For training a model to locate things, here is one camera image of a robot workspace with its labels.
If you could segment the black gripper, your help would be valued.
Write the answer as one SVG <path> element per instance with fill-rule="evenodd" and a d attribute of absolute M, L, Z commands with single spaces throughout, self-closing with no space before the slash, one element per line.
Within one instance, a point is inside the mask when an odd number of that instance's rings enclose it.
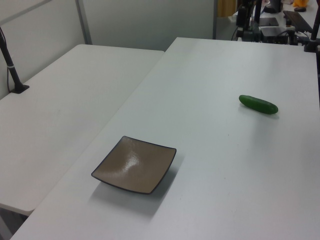
<path fill-rule="evenodd" d="M 238 26 L 237 39 L 244 38 L 244 33 L 245 33 L 244 26 L 248 18 L 248 12 L 249 12 L 249 8 L 247 6 L 240 6 L 237 11 L 237 17 L 236 17 L 236 25 Z"/>

